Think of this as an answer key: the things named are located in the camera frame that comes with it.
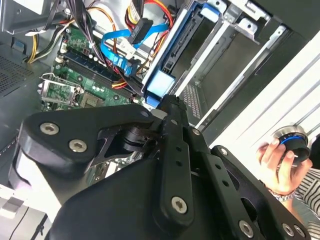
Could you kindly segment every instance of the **blue ring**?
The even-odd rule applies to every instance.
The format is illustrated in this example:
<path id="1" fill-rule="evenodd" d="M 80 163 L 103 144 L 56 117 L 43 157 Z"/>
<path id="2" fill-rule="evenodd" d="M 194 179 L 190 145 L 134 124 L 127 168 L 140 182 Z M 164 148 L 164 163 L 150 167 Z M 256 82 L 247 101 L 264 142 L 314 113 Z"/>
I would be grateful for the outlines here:
<path id="1" fill-rule="evenodd" d="M 301 136 L 291 136 L 285 140 L 283 140 L 282 142 L 280 142 L 280 144 L 284 144 L 285 142 L 289 141 L 289 140 L 292 140 L 292 139 L 304 139 L 303 137 Z"/>

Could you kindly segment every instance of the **connector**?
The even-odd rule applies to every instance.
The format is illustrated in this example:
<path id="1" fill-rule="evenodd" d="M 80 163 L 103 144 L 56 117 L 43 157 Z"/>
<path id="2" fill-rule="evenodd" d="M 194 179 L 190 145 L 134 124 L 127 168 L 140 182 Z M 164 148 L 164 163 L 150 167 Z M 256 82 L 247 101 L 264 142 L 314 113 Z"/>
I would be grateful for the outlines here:
<path id="1" fill-rule="evenodd" d="M 130 44 L 140 43 L 146 37 L 153 24 L 154 21 L 147 18 L 141 18 L 134 27 L 131 35 L 128 37 L 128 42 Z"/>

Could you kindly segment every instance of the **bracelet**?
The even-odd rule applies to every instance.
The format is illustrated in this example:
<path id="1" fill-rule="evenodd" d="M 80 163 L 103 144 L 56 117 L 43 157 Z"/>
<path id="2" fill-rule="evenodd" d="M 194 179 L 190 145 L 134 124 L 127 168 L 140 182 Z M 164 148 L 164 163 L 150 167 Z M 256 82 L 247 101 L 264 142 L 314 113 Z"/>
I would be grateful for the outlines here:
<path id="1" fill-rule="evenodd" d="M 268 189 L 268 190 L 281 203 L 295 198 L 296 190 L 294 190 L 288 195 L 280 195 L 278 193 L 273 192 L 271 189 Z"/>

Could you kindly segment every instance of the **white panel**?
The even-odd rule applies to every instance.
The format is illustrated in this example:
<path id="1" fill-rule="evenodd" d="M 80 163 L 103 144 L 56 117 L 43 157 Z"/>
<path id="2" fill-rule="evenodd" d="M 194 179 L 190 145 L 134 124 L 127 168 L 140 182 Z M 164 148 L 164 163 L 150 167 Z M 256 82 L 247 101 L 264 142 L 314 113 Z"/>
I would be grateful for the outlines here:
<path id="1" fill-rule="evenodd" d="M 285 117 L 283 117 L 276 125 L 274 125 L 270 130 L 265 129 L 266 133 L 259 139 L 256 139 L 253 148 L 258 148 L 262 142 L 267 140 L 268 136 L 272 135 L 276 130 L 282 128 L 283 126 L 288 126 L 292 124 L 301 124 L 301 121 L 305 117 L 308 117 L 312 112 L 319 107 L 318 98 L 320 96 L 320 86 L 317 86 L 310 94 L 308 94 L 302 101 L 300 101 L 293 110 L 291 110 Z"/>
<path id="2" fill-rule="evenodd" d="M 318 33 L 210 145 L 228 148 L 259 178 L 256 151 L 275 130 L 301 125 L 309 141 L 320 134 Z"/>
<path id="3" fill-rule="evenodd" d="M 35 12 L 36 14 L 41 15 L 44 10 L 44 2 L 45 0 L 14 0 L 16 3 L 24 6 L 27 9 Z"/>
<path id="4" fill-rule="evenodd" d="M 288 63 L 288 65 L 264 88 L 264 90 L 245 108 L 244 111 L 226 128 L 226 130 L 210 144 L 224 145 L 230 148 L 235 141 L 247 129 L 254 124 L 260 116 L 283 95 L 288 86 L 292 85 L 306 69 L 315 61 L 320 54 L 320 32 Z"/>
<path id="5" fill-rule="evenodd" d="M 315 128 L 320 123 L 320 107 L 318 107 L 308 118 L 306 118 L 300 126 L 303 127 L 304 131 L 307 134 L 312 132 L 312 129 Z"/>
<path id="6" fill-rule="evenodd" d="M 263 136 L 265 132 L 282 119 L 288 111 L 292 110 L 304 95 L 309 93 L 310 86 L 314 86 L 319 82 L 319 77 L 317 76 L 319 69 L 320 60 L 282 94 L 276 103 L 267 109 L 264 114 L 238 138 L 238 141 L 246 142 L 248 146 L 251 147 L 257 141 L 257 138 L 259 139 Z"/>

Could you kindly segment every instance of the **gray metal frame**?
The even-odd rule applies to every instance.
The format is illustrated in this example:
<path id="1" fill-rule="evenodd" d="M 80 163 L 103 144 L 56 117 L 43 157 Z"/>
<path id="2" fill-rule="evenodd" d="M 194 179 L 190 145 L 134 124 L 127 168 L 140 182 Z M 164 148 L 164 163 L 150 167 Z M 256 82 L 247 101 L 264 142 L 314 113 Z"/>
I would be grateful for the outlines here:
<path id="1" fill-rule="evenodd" d="M 0 1 L 0 29 L 2 32 L 17 34 L 43 27 L 47 22 L 50 7 L 51 1 L 44 1 L 43 14 L 39 15 L 14 0 L 2 0 Z M 53 23 L 65 19 L 65 16 L 64 12 L 58 12 Z"/>

